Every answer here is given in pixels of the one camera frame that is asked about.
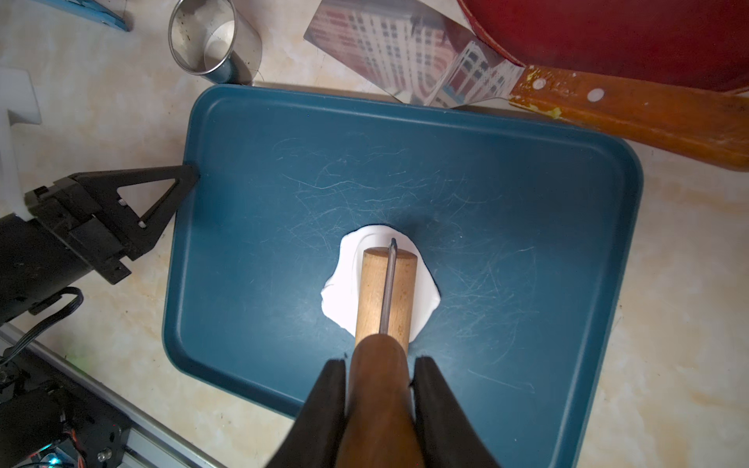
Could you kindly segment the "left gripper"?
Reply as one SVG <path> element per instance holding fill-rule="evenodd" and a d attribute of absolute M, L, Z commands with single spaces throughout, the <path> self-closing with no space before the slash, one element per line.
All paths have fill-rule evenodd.
<path fill-rule="evenodd" d="M 115 285 L 157 244 L 199 181 L 192 165 L 87 172 L 25 193 L 25 206 L 86 274 Z"/>

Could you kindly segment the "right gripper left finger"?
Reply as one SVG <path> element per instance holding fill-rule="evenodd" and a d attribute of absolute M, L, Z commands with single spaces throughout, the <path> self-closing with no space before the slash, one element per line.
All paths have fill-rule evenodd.
<path fill-rule="evenodd" d="M 345 400 L 345 363 L 329 360 L 266 467 L 334 467 L 345 427 Z"/>

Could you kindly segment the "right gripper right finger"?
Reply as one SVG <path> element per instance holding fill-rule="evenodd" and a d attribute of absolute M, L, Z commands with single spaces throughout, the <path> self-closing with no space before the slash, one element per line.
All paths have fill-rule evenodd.
<path fill-rule="evenodd" d="M 499 467 L 431 357 L 415 360 L 415 431 L 426 467 Z"/>

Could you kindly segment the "wooden rolling pin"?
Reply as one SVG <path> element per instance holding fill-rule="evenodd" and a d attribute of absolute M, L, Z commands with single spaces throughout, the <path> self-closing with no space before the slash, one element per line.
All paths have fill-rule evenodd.
<path fill-rule="evenodd" d="M 407 362 L 417 256 L 395 239 L 364 251 L 337 467 L 423 467 Z"/>

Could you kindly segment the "white dough lump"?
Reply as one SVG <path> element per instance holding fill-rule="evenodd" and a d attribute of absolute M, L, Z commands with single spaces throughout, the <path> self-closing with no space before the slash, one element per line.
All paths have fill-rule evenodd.
<path fill-rule="evenodd" d="M 363 253 L 370 248 L 387 248 L 391 239 L 396 240 L 398 254 L 408 251 L 417 257 L 415 299 L 409 336 L 409 343 L 412 343 L 440 305 L 441 296 L 415 243 L 407 235 L 390 226 L 368 225 L 343 236 L 339 245 L 337 266 L 321 292 L 321 307 L 326 317 L 354 335 Z"/>

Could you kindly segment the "small glass bowl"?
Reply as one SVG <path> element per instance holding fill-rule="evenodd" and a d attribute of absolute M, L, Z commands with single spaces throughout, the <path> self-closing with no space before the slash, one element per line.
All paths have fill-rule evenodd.
<path fill-rule="evenodd" d="M 177 2 L 169 47 L 182 70 L 214 84 L 252 84 L 263 57 L 259 33 L 230 0 Z"/>

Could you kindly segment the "teal plastic tray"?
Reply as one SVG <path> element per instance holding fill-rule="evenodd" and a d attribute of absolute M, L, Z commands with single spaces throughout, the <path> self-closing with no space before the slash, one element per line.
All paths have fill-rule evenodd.
<path fill-rule="evenodd" d="M 567 126 L 216 86 L 190 115 L 199 183 L 177 212 L 163 342 L 173 365 L 297 415 L 349 331 L 321 292 L 371 224 L 421 252 L 433 358 L 504 467 L 572 467 L 641 199 L 620 140 Z"/>

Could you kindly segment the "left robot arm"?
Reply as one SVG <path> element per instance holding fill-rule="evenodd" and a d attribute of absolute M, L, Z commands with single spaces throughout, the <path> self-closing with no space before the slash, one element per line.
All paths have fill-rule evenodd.
<path fill-rule="evenodd" d="M 169 181 L 169 189 L 140 216 L 121 197 L 126 186 Z M 91 272 L 115 285 L 157 244 L 181 203 L 199 181 L 192 165 L 87 172 L 59 179 L 25 194 L 31 214 L 1 220 L 1 321 L 36 315 L 71 296 L 1 356 L 9 364 L 41 333 L 75 312 L 84 294 L 74 285 Z"/>

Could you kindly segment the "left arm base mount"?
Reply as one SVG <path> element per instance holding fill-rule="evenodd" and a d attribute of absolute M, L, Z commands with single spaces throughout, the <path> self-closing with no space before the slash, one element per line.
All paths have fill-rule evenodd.
<path fill-rule="evenodd" d="M 1 365 L 3 467 L 117 467 L 132 421 L 30 352 Z"/>

